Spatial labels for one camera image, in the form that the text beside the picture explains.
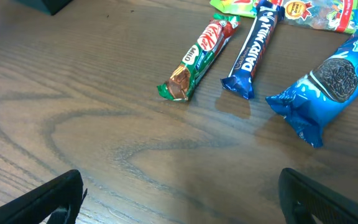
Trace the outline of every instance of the wooden table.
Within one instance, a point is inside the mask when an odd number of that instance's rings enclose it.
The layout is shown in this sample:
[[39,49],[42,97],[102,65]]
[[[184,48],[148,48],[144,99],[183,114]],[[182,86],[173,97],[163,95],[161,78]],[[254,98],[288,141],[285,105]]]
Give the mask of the wooden table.
[[74,0],[51,17],[0,0],[0,206],[70,169],[89,192],[78,223],[285,223],[284,167],[358,202],[358,99],[321,149],[265,102],[348,35],[279,25],[247,101],[219,81],[243,18],[189,103],[159,97],[214,12],[208,0]]

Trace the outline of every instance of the black cookie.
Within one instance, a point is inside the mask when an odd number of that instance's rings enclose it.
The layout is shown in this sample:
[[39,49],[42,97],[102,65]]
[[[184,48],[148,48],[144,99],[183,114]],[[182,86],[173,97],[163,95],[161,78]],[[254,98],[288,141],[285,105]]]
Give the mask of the black cookie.
[[358,77],[353,64],[343,58],[325,60],[313,70],[319,81],[317,87],[333,101],[343,103],[348,100],[358,85]]

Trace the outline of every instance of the wood grain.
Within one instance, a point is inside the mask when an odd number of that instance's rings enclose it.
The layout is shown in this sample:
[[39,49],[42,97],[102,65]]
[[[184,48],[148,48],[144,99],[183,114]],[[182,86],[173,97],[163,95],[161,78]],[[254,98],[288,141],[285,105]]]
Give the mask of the wood grain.
[[321,149],[264,100],[347,35],[278,26],[246,101],[219,81],[243,18],[189,103],[158,96],[214,12],[204,0],[75,0],[50,17],[0,0],[0,206],[69,169],[89,192],[78,223],[284,223],[284,167],[358,202],[358,99]]

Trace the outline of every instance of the colorful candy bag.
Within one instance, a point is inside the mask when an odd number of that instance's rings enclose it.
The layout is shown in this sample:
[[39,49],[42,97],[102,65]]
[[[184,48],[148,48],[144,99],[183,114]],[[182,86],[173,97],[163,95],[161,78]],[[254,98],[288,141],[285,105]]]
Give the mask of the colorful candy bag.
[[358,30],[319,67],[266,101],[299,137],[320,147],[323,128],[357,96]]
[[239,16],[215,14],[171,77],[157,87],[160,96],[168,100],[187,101],[209,66],[237,30],[239,21]]
[[[358,0],[270,0],[285,8],[284,23],[353,34],[358,29]],[[224,13],[255,17],[259,0],[211,0]]]
[[244,44],[222,86],[245,99],[254,97],[252,81],[258,64],[262,60],[267,44],[277,23],[284,18],[284,8],[262,0],[257,6],[258,13]]

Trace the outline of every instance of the oreo package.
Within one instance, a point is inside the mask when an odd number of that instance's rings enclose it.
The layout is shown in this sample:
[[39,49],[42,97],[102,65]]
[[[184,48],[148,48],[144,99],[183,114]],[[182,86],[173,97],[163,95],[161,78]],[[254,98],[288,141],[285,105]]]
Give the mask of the oreo package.
[[222,86],[245,99],[254,97],[252,79],[262,59],[277,22],[284,18],[284,8],[262,0],[257,6],[258,13],[244,44]]
[[313,147],[323,128],[358,96],[358,30],[320,66],[267,103]]

